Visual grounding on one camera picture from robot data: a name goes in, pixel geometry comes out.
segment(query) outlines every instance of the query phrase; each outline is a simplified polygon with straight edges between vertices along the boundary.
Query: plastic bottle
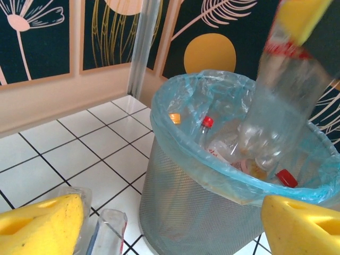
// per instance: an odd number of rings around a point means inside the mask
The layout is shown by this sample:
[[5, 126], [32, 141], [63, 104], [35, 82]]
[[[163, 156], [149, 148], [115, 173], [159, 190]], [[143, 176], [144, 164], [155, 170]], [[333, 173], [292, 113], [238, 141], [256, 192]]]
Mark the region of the plastic bottle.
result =
[[264, 168], [275, 165], [298, 141], [316, 102], [330, 83], [321, 65], [274, 21], [260, 60], [252, 105], [239, 146]]
[[261, 169], [253, 159], [243, 159], [234, 162], [231, 165], [245, 174], [249, 174], [259, 180], [264, 181], [267, 179], [267, 172]]
[[205, 116], [201, 124], [200, 130], [196, 135], [195, 142], [202, 146], [204, 149], [207, 146], [207, 133], [214, 124], [214, 120], [209, 116]]
[[242, 159], [242, 155], [238, 147], [238, 127], [240, 120], [232, 120], [227, 122], [222, 131], [217, 134], [207, 147], [207, 151], [218, 159], [232, 163]]

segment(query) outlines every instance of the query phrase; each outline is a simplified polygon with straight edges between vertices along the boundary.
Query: metal mesh trash can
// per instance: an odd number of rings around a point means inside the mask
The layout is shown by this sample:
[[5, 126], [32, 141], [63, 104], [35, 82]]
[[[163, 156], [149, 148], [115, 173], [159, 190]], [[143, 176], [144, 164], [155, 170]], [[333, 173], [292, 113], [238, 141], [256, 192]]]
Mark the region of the metal mesh trash can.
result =
[[260, 210], [205, 190], [154, 140], [139, 217], [160, 255], [232, 255], [263, 232]]
[[[299, 182], [294, 189], [246, 175], [193, 141], [212, 107], [219, 115], [212, 133], [243, 119], [254, 87], [242, 75], [203, 71], [171, 78], [156, 92], [150, 117], [155, 140], [139, 217], [160, 255], [234, 254], [263, 232], [260, 207], [269, 194], [322, 206], [338, 203], [340, 155], [313, 124], [306, 123], [301, 141], [279, 162]], [[180, 127], [168, 117], [173, 112], [185, 113]]]

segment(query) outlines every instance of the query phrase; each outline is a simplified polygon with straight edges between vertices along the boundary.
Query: flower illustration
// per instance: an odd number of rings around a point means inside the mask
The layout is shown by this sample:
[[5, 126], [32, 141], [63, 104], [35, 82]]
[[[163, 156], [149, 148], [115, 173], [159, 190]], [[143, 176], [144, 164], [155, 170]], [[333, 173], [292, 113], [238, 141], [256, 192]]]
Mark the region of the flower illustration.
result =
[[62, 7], [48, 8], [54, 0], [0, 0], [0, 8], [5, 13], [9, 25], [16, 31], [22, 61], [28, 80], [32, 80], [25, 53], [21, 32], [29, 29], [58, 25], [65, 20]]

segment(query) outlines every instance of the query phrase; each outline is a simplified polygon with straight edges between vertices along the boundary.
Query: botanical print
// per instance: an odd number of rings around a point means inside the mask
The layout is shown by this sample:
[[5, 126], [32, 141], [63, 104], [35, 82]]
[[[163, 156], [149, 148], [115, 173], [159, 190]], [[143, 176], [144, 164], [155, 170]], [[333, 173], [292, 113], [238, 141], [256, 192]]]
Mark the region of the botanical print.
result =
[[278, 0], [183, 0], [163, 71], [217, 69], [255, 79]]
[[[85, 1], [83, 70], [131, 62], [141, 8], [142, 0]], [[153, 44], [162, 33], [164, 1], [160, 1], [159, 9]]]
[[340, 92], [336, 89], [340, 81], [329, 85], [318, 101], [309, 119], [320, 128], [340, 151]]
[[1, 85], [69, 73], [69, 1], [0, 0], [0, 10]]

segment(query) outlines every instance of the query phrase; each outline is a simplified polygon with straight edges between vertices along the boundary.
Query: clear plastic container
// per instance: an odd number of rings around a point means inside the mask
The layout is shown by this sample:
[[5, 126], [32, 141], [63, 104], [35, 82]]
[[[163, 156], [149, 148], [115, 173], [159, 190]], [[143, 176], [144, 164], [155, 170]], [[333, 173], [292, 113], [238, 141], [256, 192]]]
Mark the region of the clear plastic container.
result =
[[214, 136], [207, 151], [226, 163], [241, 160], [242, 155], [238, 147], [239, 125], [239, 120], [226, 123], [221, 132]]
[[209, 116], [206, 116], [203, 119], [203, 122], [201, 124], [201, 128], [198, 131], [198, 134], [196, 135], [195, 142], [202, 146], [204, 149], [207, 147], [207, 134], [211, 127], [214, 124], [214, 120], [210, 118]]
[[239, 145], [270, 168], [299, 142], [317, 100], [331, 82], [321, 65], [290, 43], [277, 22], [263, 51], [256, 92], [241, 125]]
[[253, 159], [243, 159], [231, 163], [231, 165], [245, 174], [249, 174], [259, 180], [264, 181], [267, 179], [267, 172], [261, 169]]
[[86, 255], [122, 255], [128, 218], [113, 209], [104, 209], [98, 218]]

